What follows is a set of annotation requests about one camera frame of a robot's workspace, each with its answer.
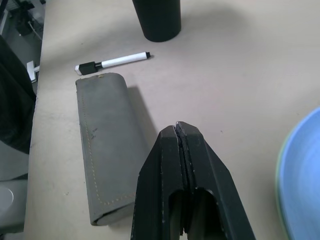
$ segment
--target blue plate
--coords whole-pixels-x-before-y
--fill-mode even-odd
[[[320,239],[320,108],[286,139],[278,161],[277,200],[291,240]]]

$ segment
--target beige desk surface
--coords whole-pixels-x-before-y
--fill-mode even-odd
[[[181,33],[154,43],[130,0],[48,1],[25,239],[130,239],[130,217],[89,222],[74,68],[144,51],[154,58],[102,72],[139,89],[156,131],[197,126],[230,170],[257,240],[284,239],[277,155],[320,104],[319,11],[319,0],[181,0]]]

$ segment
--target black cup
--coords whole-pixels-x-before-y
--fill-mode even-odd
[[[181,30],[180,0],[133,0],[146,39],[164,42]]]

